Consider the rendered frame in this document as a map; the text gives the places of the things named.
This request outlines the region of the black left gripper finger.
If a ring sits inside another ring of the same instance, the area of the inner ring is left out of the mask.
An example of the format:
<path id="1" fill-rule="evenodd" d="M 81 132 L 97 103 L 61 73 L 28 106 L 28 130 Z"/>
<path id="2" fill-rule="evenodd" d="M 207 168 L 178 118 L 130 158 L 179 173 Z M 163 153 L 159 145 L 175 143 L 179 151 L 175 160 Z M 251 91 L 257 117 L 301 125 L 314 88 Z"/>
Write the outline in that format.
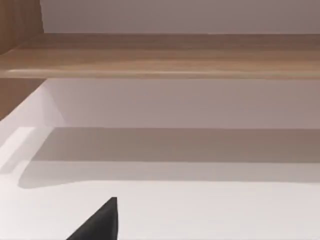
<path id="1" fill-rule="evenodd" d="M 111 197 L 66 240 L 118 240 L 117 197 Z"/>

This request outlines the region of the wooden open shelf unit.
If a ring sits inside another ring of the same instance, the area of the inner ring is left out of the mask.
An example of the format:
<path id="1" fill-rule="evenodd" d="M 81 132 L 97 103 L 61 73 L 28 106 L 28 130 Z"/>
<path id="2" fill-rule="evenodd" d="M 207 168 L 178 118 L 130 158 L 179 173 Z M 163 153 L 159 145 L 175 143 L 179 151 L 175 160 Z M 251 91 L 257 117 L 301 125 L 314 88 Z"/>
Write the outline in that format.
<path id="1" fill-rule="evenodd" d="M 0 121 L 49 78 L 319 79 L 320 0 L 0 0 Z"/>

